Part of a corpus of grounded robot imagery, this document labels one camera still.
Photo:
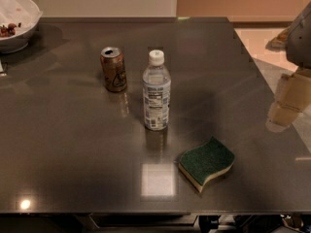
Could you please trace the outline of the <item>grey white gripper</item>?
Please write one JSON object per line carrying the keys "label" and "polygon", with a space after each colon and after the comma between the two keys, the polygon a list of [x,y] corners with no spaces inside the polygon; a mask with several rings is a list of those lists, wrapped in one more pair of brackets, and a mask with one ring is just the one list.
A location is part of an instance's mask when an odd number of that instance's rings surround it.
{"label": "grey white gripper", "polygon": [[311,105],[311,2],[290,28],[281,31],[268,45],[272,49],[286,48],[287,59],[299,66],[294,73],[281,76],[268,111],[266,127],[279,133]]}

